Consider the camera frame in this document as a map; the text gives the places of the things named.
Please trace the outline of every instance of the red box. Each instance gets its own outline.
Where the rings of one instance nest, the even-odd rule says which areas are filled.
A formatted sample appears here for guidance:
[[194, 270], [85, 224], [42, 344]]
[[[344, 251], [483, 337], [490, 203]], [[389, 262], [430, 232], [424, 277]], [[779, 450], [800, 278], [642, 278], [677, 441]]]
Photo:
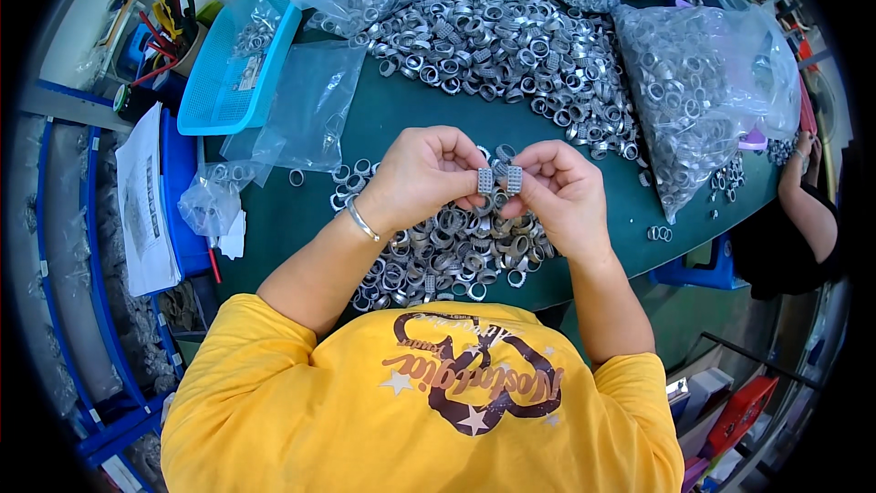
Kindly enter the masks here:
[[778, 382], [779, 378], [760, 376], [730, 397], [721, 417], [709, 432], [700, 456], [713, 459], [735, 446], [761, 415]]

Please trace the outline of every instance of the bracelet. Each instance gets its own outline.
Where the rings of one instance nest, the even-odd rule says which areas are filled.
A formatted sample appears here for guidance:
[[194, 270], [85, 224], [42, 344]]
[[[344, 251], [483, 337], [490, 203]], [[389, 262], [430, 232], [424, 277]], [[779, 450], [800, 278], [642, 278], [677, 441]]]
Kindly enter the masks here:
[[349, 214], [353, 217], [353, 220], [356, 221], [356, 224], [359, 225], [359, 228], [364, 230], [368, 236], [371, 236], [371, 238], [375, 242], [379, 242], [380, 236], [375, 234], [374, 231], [371, 230], [371, 227], [362, 220], [362, 216], [359, 215], [359, 212], [356, 210], [356, 205], [354, 204], [354, 201], [355, 199], [350, 199], [347, 203], [347, 209], [349, 210]]

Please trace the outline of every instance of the work table surface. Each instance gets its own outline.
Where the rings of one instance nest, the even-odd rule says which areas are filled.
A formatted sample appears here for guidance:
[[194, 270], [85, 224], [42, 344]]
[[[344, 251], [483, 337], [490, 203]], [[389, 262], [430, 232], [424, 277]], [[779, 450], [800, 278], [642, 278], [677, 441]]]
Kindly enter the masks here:
[[[634, 5], [653, 4], [653, 0], [625, 0]], [[326, 38], [321, 31], [299, 30], [295, 42]], [[458, 126], [476, 144], [492, 152], [508, 143], [519, 152], [528, 145], [549, 139], [562, 139], [564, 130], [552, 121], [535, 115], [529, 99], [509, 105], [501, 99], [491, 103], [481, 97], [459, 93], [449, 96], [440, 89], [406, 79], [400, 73], [385, 79], [378, 73], [379, 61], [365, 58], [356, 95], [349, 109], [341, 138], [344, 163], [352, 166], [359, 158], [373, 163], [380, 160], [400, 131], [408, 126], [446, 124]], [[206, 138], [207, 159], [222, 160], [218, 150], [223, 137]], [[587, 147], [579, 147], [589, 159]], [[708, 184], [676, 214], [671, 242], [649, 241], [651, 225], [667, 226], [657, 194], [639, 182], [640, 167], [617, 155], [594, 161], [603, 172], [608, 204], [608, 226], [614, 247], [626, 274], [631, 278], [687, 253], [775, 198], [779, 170], [766, 155], [744, 154], [746, 185], [737, 189], [736, 202], [723, 193], [709, 202]], [[247, 212], [245, 256], [235, 261], [217, 256], [224, 282], [217, 287], [220, 300], [240, 292], [254, 292], [280, 263], [304, 246], [334, 216], [329, 196], [334, 182], [328, 173], [307, 172], [301, 187], [292, 187], [288, 170], [275, 168], [264, 188], [250, 184], [243, 193]], [[718, 210], [713, 220], [709, 212]], [[488, 286], [486, 302], [513, 304], [538, 310], [572, 298], [568, 265], [564, 258], [542, 263], [528, 275], [520, 289], [509, 286], [506, 276]]]

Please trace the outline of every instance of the label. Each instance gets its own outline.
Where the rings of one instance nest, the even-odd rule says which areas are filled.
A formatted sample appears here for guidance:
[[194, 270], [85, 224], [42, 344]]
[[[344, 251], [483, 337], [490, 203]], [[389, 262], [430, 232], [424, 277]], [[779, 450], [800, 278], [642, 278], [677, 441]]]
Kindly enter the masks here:
[[143, 489], [143, 484], [134, 477], [130, 469], [122, 462], [118, 455], [109, 457], [101, 468], [107, 473], [107, 476], [115, 482], [116, 487], [124, 491], [124, 493], [137, 493]]
[[263, 56], [250, 56], [246, 60], [244, 72], [240, 75], [240, 84], [237, 85], [237, 90], [252, 90], [258, 83], [258, 75], [262, 72], [264, 65]]

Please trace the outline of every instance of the wall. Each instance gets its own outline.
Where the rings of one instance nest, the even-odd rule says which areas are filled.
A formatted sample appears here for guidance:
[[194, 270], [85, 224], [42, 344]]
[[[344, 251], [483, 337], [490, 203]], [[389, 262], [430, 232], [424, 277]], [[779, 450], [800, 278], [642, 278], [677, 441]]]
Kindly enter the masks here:
[[74, 0], [61, 22], [39, 76], [58, 84], [76, 87], [82, 79], [76, 65], [94, 45], [104, 27], [106, 6], [110, 0]]

